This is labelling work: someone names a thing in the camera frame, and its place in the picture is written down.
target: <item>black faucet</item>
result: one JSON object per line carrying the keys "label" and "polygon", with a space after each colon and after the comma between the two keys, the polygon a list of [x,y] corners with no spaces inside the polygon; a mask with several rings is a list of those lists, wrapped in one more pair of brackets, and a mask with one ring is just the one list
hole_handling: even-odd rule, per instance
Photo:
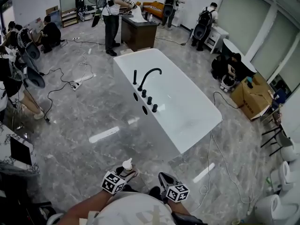
{"label": "black faucet", "polygon": [[153,71],[159,71],[159,74],[162,74],[162,73],[163,73],[163,72],[161,71],[160,68],[154,68],[154,69],[149,70],[149,71],[145,74],[145,76],[144,76],[144,78],[143,78],[143,80],[142,80],[141,85],[138,87],[138,89],[137,89],[138,91],[141,92],[141,91],[143,90],[143,85],[144,85],[144,82],[145,82],[147,76],[148,76],[150,73],[152,73]]}

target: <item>paper towel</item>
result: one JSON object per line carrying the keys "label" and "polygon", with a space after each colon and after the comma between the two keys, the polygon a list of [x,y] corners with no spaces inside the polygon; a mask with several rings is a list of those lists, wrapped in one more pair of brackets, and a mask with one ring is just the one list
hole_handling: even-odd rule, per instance
{"label": "paper towel", "polygon": [[142,16],[142,11],[139,6],[137,6],[135,9],[131,10],[131,14],[133,17],[130,17],[130,19],[136,23],[146,23],[147,20],[145,20]]}

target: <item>black shirt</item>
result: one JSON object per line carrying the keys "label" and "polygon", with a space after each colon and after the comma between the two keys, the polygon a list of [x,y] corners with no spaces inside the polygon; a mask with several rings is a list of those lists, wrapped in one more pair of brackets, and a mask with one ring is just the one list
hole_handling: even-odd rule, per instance
{"label": "black shirt", "polygon": [[8,76],[11,76],[9,60],[0,57],[0,81],[3,81],[7,96],[10,98],[19,91],[22,82],[11,79]]}
{"label": "black shirt", "polygon": [[43,33],[47,34],[47,36],[50,37],[53,40],[60,39],[60,37],[61,37],[60,30],[58,29],[58,27],[56,26],[56,24],[53,23],[53,22],[48,23],[44,27]]}

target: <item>power strip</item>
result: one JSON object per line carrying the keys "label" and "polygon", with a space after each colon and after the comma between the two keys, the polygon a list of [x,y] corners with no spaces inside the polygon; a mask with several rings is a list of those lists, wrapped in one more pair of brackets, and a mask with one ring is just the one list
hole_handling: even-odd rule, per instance
{"label": "power strip", "polygon": [[78,83],[79,83],[79,85],[77,85],[77,84],[73,85],[74,86],[74,88],[73,88],[74,91],[76,91],[82,84],[82,82],[78,82]]}

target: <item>wooden desk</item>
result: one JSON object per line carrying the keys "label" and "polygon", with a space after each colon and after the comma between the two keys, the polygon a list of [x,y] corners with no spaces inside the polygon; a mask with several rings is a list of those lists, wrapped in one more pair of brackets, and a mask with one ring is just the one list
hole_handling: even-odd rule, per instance
{"label": "wooden desk", "polygon": [[157,24],[155,22],[133,22],[132,15],[122,16],[121,43],[126,43],[134,52],[153,48]]}

